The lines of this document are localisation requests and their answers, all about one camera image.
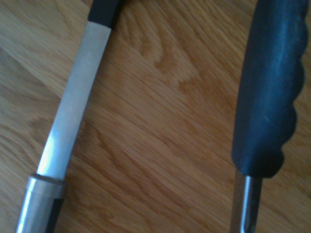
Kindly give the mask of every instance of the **wooden table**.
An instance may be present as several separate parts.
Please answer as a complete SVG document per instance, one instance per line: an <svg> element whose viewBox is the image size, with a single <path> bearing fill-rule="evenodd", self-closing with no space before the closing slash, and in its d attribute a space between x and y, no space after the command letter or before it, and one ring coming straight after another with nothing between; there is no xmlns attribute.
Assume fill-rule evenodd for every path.
<svg viewBox="0 0 311 233"><path fill-rule="evenodd" d="M91 0L0 0L0 231L14 230ZM255 0L129 0L68 169L58 233L225 233L237 91ZM311 17L307 19L311 26ZM311 50L258 233L311 232Z"/></svg>

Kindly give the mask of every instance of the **black rubber grip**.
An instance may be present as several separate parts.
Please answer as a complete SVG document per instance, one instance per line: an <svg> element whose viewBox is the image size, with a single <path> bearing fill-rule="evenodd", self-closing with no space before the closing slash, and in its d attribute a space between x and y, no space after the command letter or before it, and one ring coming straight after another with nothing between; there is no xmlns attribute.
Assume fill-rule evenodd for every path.
<svg viewBox="0 0 311 233"><path fill-rule="evenodd" d="M45 233L53 233L64 199L55 199Z"/></svg>
<svg viewBox="0 0 311 233"><path fill-rule="evenodd" d="M270 178L293 135L293 107L304 83L308 0L259 0L249 33L238 95L232 160L240 173Z"/></svg>
<svg viewBox="0 0 311 233"><path fill-rule="evenodd" d="M125 0L94 0L88 14L88 21L113 29Z"/></svg>

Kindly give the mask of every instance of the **sharpening steel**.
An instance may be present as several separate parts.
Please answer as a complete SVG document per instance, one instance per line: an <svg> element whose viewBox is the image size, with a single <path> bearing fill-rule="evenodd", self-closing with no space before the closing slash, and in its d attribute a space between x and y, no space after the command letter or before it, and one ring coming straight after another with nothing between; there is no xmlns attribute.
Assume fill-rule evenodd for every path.
<svg viewBox="0 0 311 233"><path fill-rule="evenodd" d="M308 0L258 0L248 37L236 111L237 168L230 233L254 233L263 178L281 168L296 126L294 100L304 83L301 56Z"/></svg>

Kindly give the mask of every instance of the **wood grain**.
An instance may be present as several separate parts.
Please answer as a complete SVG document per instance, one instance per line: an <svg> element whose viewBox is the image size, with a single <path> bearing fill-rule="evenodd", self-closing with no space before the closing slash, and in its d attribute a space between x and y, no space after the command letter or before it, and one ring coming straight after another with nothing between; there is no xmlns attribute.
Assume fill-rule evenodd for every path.
<svg viewBox="0 0 311 233"><path fill-rule="evenodd" d="M91 0L0 0L0 229L12 232ZM58 233L228 232L234 114L255 0L129 0L70 161ZM311 50L257 232L311 231Z"/></svg>

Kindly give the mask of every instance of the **handle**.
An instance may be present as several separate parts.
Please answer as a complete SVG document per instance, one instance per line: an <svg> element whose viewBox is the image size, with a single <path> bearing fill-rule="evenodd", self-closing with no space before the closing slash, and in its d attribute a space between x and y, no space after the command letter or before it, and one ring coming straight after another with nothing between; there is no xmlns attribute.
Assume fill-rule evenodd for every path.
<svg viewBox="0 0 311 233"><path fill-rule="evenodd" d="M94 0L88 21L114 29L125 0Z"/></svg>
<svg viewBox="0 0 311 233"><path fill-rule="evenodd" d="M16 233L52 233L60 212L66 184L33 174L29 177Z"/></svg>
<svg viewBox="0 0 311 233"><path fill-rule="evenodd" d="M281 168L293 135L293 107L304 82L308 0L259 0L239 89L232 160L245 176L269 178Z"/></svg>

